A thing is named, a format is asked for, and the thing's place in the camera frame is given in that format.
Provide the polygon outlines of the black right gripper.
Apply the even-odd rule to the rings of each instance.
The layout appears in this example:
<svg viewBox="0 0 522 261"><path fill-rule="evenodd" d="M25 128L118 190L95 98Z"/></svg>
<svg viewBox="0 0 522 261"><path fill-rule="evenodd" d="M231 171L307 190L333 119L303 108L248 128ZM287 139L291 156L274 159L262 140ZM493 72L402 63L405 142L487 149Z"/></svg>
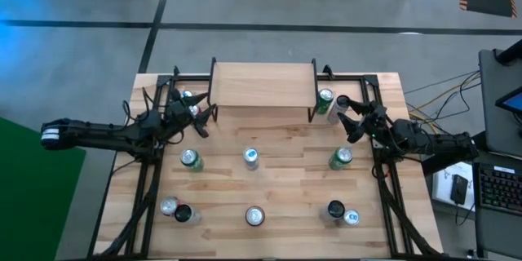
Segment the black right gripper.
<svg viewBox="0 0 522 261"><path fill-rule="evenodd" d="M381 104L349 100L348 106L357 114L363 115L363 122L355 121L344 113L337 113L347 133L347 141L356 143L364 133L376 139L381 145L393 147L391 130L387 124L387 109Z"/></svg>

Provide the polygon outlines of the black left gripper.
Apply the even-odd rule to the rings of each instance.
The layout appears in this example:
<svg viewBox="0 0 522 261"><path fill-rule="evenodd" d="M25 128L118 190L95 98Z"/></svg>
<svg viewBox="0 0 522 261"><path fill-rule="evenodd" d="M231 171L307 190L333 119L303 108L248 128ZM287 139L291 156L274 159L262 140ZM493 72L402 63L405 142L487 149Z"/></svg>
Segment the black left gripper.
<svg viewBox="0 0 522 261"><path fill-rule="evenodd" d="M196 132L202 138L207 138L209 134L206 130L206 123L212 116L216 105L212 104L208 109L198 113L196 116L193 116L189 110L190 106L198 105L206 99L207 96L207 93L201 93L199 95L182 96L181 99L167 102L165 106L166 126L174 127L176 130L181 131L190 124L193 124Z"/></svg>

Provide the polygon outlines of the tall white slim can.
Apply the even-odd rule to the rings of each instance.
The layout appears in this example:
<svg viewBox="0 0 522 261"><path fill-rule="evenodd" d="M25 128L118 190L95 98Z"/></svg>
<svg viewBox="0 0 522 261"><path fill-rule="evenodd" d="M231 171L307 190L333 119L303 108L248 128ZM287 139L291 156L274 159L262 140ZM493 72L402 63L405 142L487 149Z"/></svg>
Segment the tall white slim can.
<svg viewBox="0 0 522 261"><path fill-rule="evenodd" d="M199 224L201 222L201 212L193 206L183 204L176 208L175 219L180 223Z"/></svg>
<svg viewBox="0 0 522 261"><path fill-rule="evenodd" d="M327 116L327 121L330 124L339 123L339 114L344 114L350 105L350 98L346 95L339 95L333 102L332 108Z"/></svg>
<svg viewBox="0 0 522 261"><path fill-rule="evenodd" d="M322 217L324 221L336 223L343 219L345 210L345 206L341 201L332 200L323 210Z"/></svg>

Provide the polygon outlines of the green Sprite can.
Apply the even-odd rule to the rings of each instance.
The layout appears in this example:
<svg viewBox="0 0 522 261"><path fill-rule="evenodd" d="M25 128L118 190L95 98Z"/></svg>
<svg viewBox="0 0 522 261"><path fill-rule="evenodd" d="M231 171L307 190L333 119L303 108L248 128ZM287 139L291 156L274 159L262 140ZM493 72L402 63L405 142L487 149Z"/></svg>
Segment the green Sprite can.
<svg viewBox="0 0 522 261"><path fill-rule="evenodd" d="M328 165L331 170L343 170L351 164L352 159L352 148L339 147L331 155Z"/></svg>
<svg viewBox="0 0 522 261"><path fill-rule="evenodd" d="M201 155L194 149L185 149L180 154L180 162L191 171L199 172L204 168Z"/></svg>
<svg viewBox="0 0 522 261"><path fill-rule="evenodd" d="M319 90L316 113L320 115L326 114L333 100L334 93L331 89L323 88Z"/></svg>

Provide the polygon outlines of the red white striped can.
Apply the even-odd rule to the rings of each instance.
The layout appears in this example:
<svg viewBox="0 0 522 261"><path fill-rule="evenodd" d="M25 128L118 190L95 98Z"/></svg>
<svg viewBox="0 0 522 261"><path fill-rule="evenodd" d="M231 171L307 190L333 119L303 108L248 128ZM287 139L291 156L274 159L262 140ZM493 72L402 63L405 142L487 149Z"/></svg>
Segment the red white striped can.
<svg viewBox="0 0 522 261"><path fill-rule="evenodd" d="M161 200L160 210L161 213L168 217L173 217L180 204L177 197L165 197Z"/></svg>

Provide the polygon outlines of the wooden shelf black metal legs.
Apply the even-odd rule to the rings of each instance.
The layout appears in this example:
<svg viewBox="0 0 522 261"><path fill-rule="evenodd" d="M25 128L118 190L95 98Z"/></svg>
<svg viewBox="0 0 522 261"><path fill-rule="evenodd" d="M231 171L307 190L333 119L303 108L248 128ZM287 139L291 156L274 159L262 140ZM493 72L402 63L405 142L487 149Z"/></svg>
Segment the wooden shelf black metal legs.
<svg viewBox="0 0 522 261"><path fill-rule="evenodd" d="M316 60L307 63L225 62L213 58L208 105L219 108L305 108L311 122L319 104Z"/></svg>

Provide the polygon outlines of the white paper sheet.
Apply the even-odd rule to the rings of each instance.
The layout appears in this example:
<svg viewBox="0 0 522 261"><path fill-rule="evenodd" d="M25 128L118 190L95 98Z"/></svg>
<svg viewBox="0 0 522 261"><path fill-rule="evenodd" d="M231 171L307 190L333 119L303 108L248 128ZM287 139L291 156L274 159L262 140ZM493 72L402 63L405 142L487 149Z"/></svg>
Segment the white paper sheet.
<svg viewBox="0 0 522 261"><path fill-rule="evenodd" d="M463 204L456 204L454 200L450 199L453 177L455 175L459 175L468 180L466 197ZM471 209L471 211L474 212L472 165L467 162L459 162L435 173L432 177L431 199L435 211L449 214L459 208L462 210Z"/></svg>

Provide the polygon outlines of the red black Darth Vader can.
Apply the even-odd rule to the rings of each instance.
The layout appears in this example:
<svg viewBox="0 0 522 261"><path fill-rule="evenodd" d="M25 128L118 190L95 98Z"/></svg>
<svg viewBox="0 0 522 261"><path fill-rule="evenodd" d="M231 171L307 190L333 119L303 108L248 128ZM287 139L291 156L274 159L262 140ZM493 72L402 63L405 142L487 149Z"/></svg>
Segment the red black Darth Vader can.
<svg viewBox="0 0 522 261"><path fill-rule="evenodd" d="M246 222L252 226L260 226L265 220L264 210L260 206L251 206L246 210Z"/></svg>

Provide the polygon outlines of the black phone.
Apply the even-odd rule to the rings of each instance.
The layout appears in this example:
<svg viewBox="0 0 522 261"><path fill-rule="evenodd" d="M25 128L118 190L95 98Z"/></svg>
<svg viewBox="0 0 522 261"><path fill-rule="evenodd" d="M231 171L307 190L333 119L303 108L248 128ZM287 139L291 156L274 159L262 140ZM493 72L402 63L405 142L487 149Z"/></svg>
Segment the black phone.
<svg viewBox="0 0 522 261"><path fill-rule="evenodd" d="M469 181L461 175L454 175L452 188L450 192L450 200L456 205L464 205L467 197L467 188Z"/></svg>

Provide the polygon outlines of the grey desk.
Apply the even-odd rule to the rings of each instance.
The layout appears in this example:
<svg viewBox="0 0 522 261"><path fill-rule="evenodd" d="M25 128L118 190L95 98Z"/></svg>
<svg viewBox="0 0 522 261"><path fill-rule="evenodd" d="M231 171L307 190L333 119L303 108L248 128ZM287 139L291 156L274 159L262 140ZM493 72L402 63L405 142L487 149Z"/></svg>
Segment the grey desk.
<svg viewBox="0 0 522 261"><path fill-rule="evenodd" d="M475 136L480 155L474 162L522 167L522 115L495 105L522 86L522 60L503 66L494 59L493 50L482 50L479 67L484 131ZM522 216L476 206L476 243L480 256L488 251L522 259Z"/></svg>

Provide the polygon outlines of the tablet with blue screen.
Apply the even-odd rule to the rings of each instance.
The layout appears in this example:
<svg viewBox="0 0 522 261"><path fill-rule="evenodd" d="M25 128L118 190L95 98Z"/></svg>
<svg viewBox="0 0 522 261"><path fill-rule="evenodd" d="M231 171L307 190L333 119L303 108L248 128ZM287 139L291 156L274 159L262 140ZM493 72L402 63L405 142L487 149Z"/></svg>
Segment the tablet with blue screen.
<svg viewBox="0 0 522 261"><path fill-rule="evenodd" d="M511 113L522 115L522 86L497 99L495 105Z"/></svg>

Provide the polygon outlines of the black backlit keyboard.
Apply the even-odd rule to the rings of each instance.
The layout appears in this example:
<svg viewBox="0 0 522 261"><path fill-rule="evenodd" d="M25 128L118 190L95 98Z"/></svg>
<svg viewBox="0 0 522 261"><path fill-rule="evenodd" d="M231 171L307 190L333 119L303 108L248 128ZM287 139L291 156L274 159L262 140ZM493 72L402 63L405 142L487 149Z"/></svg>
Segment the black backlit keyboard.
<svg viewBox="0 0 522 261"><path fill-rule="evenodd" d="M522 167L473 163L476 206L522 216Z"/></svg>

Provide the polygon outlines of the black pole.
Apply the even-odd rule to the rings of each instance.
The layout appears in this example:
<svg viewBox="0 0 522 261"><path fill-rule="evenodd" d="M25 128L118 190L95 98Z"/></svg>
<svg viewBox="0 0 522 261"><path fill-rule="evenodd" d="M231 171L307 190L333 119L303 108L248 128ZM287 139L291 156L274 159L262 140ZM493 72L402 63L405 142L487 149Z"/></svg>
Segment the black pole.
<svg viewBox="0 0 522 261"><path fill-rule="evenodd" d="M494 59L503 66L512 66L517 60L522 60L522 38L506 50L494 49Z"/></svg>

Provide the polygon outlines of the green floor mat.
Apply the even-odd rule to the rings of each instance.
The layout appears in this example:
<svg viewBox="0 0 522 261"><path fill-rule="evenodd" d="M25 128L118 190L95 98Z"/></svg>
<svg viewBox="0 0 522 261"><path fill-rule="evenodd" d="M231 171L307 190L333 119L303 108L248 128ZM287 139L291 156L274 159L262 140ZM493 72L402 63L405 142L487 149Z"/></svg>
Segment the green floor mat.
<svg viewBox="0 0 522 261"><path fill-rule="evenodd" d="M54 261L86 151L0 117L0 261Z"/></svg>

